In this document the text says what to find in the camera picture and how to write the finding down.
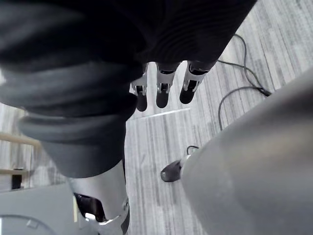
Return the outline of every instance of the silver metal part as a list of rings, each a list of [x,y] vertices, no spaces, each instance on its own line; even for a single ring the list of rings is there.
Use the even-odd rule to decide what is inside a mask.
[[[210,69],[215,65],[214,63],[209,63],[209,64],[204,64],[199,61],[188,61],[186,72],[185,72],[185,77],[184,77],[184,82],[183,82],[183,88],[185,91],[188,90],[188,86],[190,84],[190,81],[196,81],[196,85],[194,89],[192,90],[195,92],[198,88],[198,86],[201,84],[203,81],[204,77],[206,76],[207,72],[210,71]],[[195,71],[198,72],[204,72],[204,74],[201,75],[196,75]]]
[[[137,88],[136,88],[137,86],[142,86],[143,95],[147,94],[147,78],[148,78],[147,70],[148,70],[148,64],[146,64],[145,72],[142,75],[142,77],[132,82],[132,89],[135,95],[138,95]]]
[[[101,202],[105,221],[97,222],[95,215],[90,213],[84,215],[101,235],[123,235],[121,224],[127,217],[129,203],[122,161],[97,176],[69,178],[69,183],[74,193],[96,198]]]
[[[173,81],[174,81],[174,77],[175,77],[175,72],[176,72],[176,69],[178,67],[179,63],[177,64],[173,64],[173,72],[172,73],[169,73],[169,74],[165,74],[165,73],[162,73],[161,71],[163,70],[162,69],[162,66],[163,65],[160,65],[160,64],[156,64],[157,66],[157,72],[156,72],[156,87],[157,87],[157,92],[161,93],[162,90],[161,90],[161,85],[162,84],[168,84],[167,86],[167,90],[166,90],[166,93],[169,93],[170,92],[170,89],[171,89],[171,86],[173,85]]]

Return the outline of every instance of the robotic finger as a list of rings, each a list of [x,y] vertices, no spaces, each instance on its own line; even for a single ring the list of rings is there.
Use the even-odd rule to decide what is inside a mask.
[[[189,104],[198,86],[201,84],[206,74],[215,65],[214,62],[201,62],[201,61],[188,61],[188,65],[185,72],[183,86],[180,92],[180,101],[183,104]]]
[[[173,64],[157,63],[156,74],[156,105],[159,108],[165,108],[168,102],[168,96],[173,85],[175,72],[180,62]]]
[[[141,112],[147,109],[147,70],[148,63],[144,66],[143,75],[132,82],[132,88],[135,95],[138,97],[137,109]]]

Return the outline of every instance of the black cable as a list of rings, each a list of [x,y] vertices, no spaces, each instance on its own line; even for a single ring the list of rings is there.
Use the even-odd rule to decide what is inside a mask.
[[[219,109],[218,109],[218,119],[219,119],[220,130],[223,130],[222,121],[221,121],[221,107],[222,107],[222,104],[223,104],[224,100],[225,100],[227,97],[229,97],[231,94],[233,94],[234,92],[236,92],[236,91],[247,90],[247,89],[254,89],[254,90],[260,91],[260,90],[262,90],[263,88],[262,88],[262,87],[253,87],[253,86],[250,86],[250,87],[239,87],[239,88],[236,88],[236,89],[231,90],[231,91],[228,92],[226,95],[224,95],[224,97],[223,97],[222,100],[220,101]]]
[[[198,146],[194,146],[194,145],[188,146],[188,147],[187,147],[187,155],[190,155],[190,154],[189,154],[189,149],[190,149],[190,148],[197,148],[197,149],[198,149],[199,147],[198,147]]]
[[[242,36],[240,36],[239,34],[235,34],[234,36],[238,37],[238,38],[243,42],[243,44],[244,44],[244,49],[245,49],[245,51],[244,51],[244,65],[240,65],[240,64],[236,64],[236,63],[231,63],[231,62],[223,61],[223,60],[217,60],[217,61],[220,62],[220,63],[223,63],[223,64],[233,65],[233,66],[238,66],[238,67],[243,68],[243,69],[244,69],[244,72],[245,72],[245,77],[246,77],[246,79],[248,80],[248,82],[251,84],[251,86],[239,87],[239,88],[233,89],[233,90],[231,90],[230,92],[228,92],[228,93],[221,99],[221,101],[220,101],[220,103],[219,103],[219,109],[218,109],[218,119],[219,119],[220,130],[223,130],[222,121],[221,121],[221,108],[222,108],[223,102],[225,101],[225,99],[226,99],[228,96],[230,96],[231,94],[233,94],[233,93],[236,92],[236,91],[247,90],[247,89],[257,90],[257,91],[259,91],[261,94],[263,94],[263,95],[266,96],[266,97],[271,95],[271,92],[268,91],[267,89],[265,89],[265,88],[262,86],[262,84],[261,84],[261,82],[260,82],[258,76],[256,75],[256,73],[255,73],[252,69],[250,69],[250,68],[248,68],[248,67],[246,66],[247,48],[246,48],[246,42],[245,42],[244,38],[243,38]],[[247,71],[249,71],[249,72],[254,76],[254,78],[255,78],[255,80],[256,80],[256,82],[257,82],[257,84],[258,84],[259,86],[256,86],[256,85],[250,80]],[[195,146],[191,145],[191,146],[188,146],[188,147],[187,147],[187,154],[188,154],[188,155],[189,155],[189,149],[190,149],[191,147],[195,147]]]

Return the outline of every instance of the black sleeve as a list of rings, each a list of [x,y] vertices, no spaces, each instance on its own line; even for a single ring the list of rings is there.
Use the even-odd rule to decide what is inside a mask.
[[[142,75],[140,33],[106,1],[92,2],[0,3],[0,101],[28,111],[21,130],[73,178],[123,158],[130,82]]]

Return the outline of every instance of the gray cover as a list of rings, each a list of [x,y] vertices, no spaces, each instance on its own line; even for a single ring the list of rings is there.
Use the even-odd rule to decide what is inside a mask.
[[[97,235],[68,185],[0,193],[0,235]]]
[[[210,235],[312,235],[313,69],[199,149],[181,180]]]

